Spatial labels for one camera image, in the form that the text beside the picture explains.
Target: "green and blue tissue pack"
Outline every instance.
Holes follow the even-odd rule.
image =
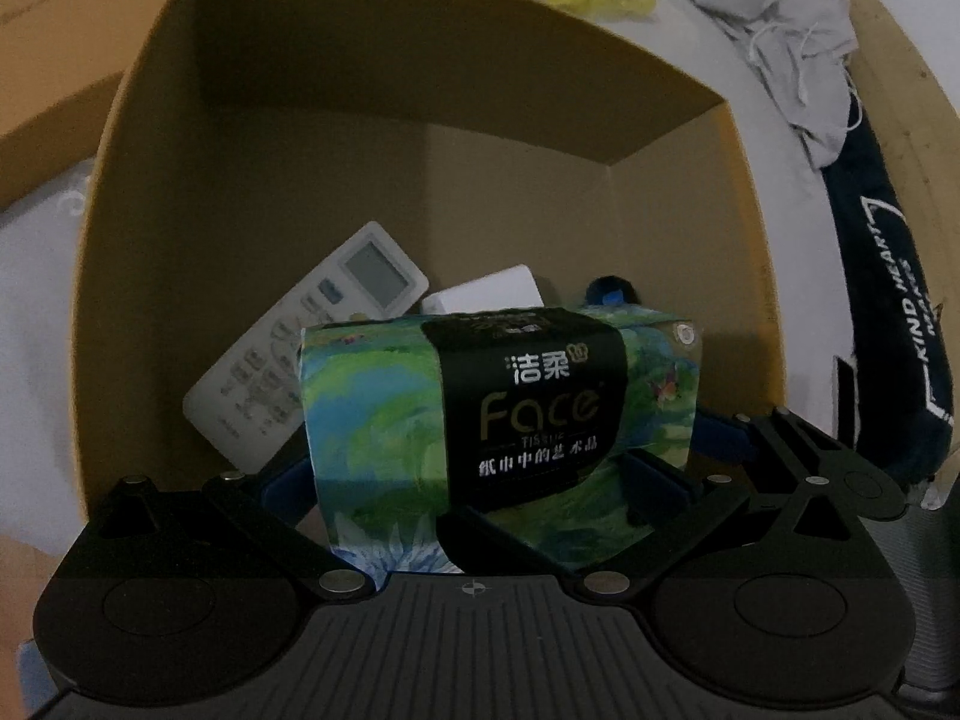
[[[683,466],[700,339],[641,308],[410,316],[304,330],[301,398],[335,554],[378,586],[455,572],[436,518],[469,506],[580,568],[650,528],[627,517],[613,458]]]

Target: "white remote control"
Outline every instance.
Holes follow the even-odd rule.
[[[184,396],[184,414],[237,469],[256,473],[304,423],[301,328],[405,313],[426,276],[375,221],[277,300]]]

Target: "open brown box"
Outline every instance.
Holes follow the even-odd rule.
[[[704,328],[702,401],[784,400],[769,255],[726,103],[531,0],[169,0],[94,176],[73,334],[85,504],[224,461],[200,375],[375,218],[440,289],[619,274]]]

